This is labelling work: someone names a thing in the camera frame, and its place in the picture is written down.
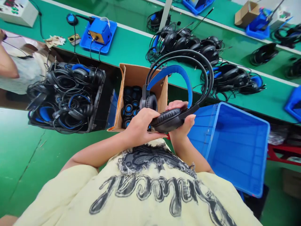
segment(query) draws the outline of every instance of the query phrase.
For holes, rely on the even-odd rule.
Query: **hand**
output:
[[[183,102],[181,100],[175,100],[173,102],[170,102],[169,105],[166,106],[165,110],[171,110],[174,108],[181,108],[181,110],[185,110],[187,108],[187,105],[188,105],[187,101]],[[169,132],[170,138],[177,139],[177,140],[185,139],[191,127],[194,125],[195,116],[196,115],[187,116],[182,126]]]
[[[158,138],[167,137],[163,133],[148,133],[147,129],[153,118],[160,114],[150,108],[142,108],[131,120],[129,126],[122,133],[129,148],[136,147]]]
[[[0,43],[3,41],[5,37],[5,31],[0,29]]]

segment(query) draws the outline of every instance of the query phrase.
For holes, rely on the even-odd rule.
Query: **green epoxy floor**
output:
[[[169,101],[187,98],[169,86]],[[20,216],[43,185],[54,178],[65,162],[86,146],[114,133],[62,135],[29,126],[27,112],[0,108],[0,217]],[[265,184],[270,188],[261,217],[264,226],[297,225],[301,201],[282,191],[281,167],[301,172],[301,167],[267,161]]]

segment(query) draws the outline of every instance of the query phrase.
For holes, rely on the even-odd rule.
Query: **blue and black headset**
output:
[[[190,56],[183,56],[185,54],[190,54],[194,56],[198,56],[202,59],[203,64],[205,64],[206,68],[209,71],[209,79],[206,76],[206,70],[202,63],[197,61],[195,58]],[[189,80],[189,77],[186,71],[179,65],[172,65],[161,70],[155,77],[153,77],[156,70],[154,68],[160,68],[161,65],[165,64],[168,61],[172,61],[175,59],[189,59],[194,61],[199,68],[201,69],[204,75],[204,90],[201,94],[200,99],[192,105],[192,87]],[[170,132],[181,125],[183,125],[185,118],[188,115],[195,113],[199,109],[199,105],[203,102],[210,94],[213,87],[214,73],[210,62],[204,57],[202,54],[193,51],[193,50],[178,50],[171,53],[168,53],[162,57],[160,57],[150,68],[150,71],[146,77],[145,85],[142,88],[142,98],[140,100],[140,109],[147,107],[153,110],[158,110],[157,107],[157,99],[155,95],[150,93],[151,88],[159,82],[164,77],[168,76],[171,73],[179,73],[185,80],[187,89],[188,89],[188,108],[186,110],[181,110],[180,108],[175,108],[172,110],[165,111],[161,113],[161,115],[157,118],[154,118],[151,122],[151,127],[160,133]]]

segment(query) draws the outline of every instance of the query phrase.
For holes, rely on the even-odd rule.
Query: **cardboard box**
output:
[[[145,84],[147,74],[150,70],[149,67],[142,67],[142,66],[131,65],[131,64],[119,64],[119,67],[122,74],[122,81],[120,86],[114,126],[107,130],[109,132],[124,131],[124,129],[121,128],[122,125],[121,109],[124,106],[124,102],[123,102],[124,86],[137,85],[143,87],[143,85]],[[163,78],[161,81],[159,81],[156,85],[154,85],[153,88],[151,89],[151,91],[154,92],[157,97],[159,113],[164,112],[165,107],[167,106],[167,89],[168,89],[167,76]]]
[[[301,199],[301,173],[282,168],[283,191],[290,196]]]
[[[247,1],[235,14],[234,24],[246,28],[257,16],[259,16],[259,5],[255,2]]]

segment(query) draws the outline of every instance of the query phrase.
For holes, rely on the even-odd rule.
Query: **control box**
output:
[[[38,14],[29,0],[0,0],[0,18],[6,22],[33,27]]]

